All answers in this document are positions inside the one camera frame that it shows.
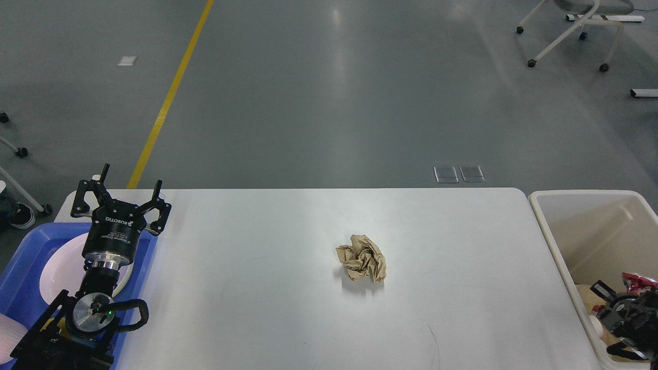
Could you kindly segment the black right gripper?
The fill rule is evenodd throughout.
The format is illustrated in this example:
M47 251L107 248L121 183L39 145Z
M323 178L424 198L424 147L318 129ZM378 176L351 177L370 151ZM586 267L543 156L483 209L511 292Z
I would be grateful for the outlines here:
M625 360L656 360L656 290L625 302L602 280L590 290L604 300L593 309L595 316L621 340L607 346L607 354Z

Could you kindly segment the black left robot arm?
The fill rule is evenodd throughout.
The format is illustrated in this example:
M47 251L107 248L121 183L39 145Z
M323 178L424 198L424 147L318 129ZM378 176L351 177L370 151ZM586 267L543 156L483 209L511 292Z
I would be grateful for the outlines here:
M141 235L160 235L172 206L160 194L162 180L141 205L113 198L105 187L108 171L105 164L99 178L80 180L72 202L73 218L91 220L80 288L61 290L18 341L10 352L14 369L109 369L115 335L138 330L150 318L144 300L118 301L113 293L122 268L134 264Z

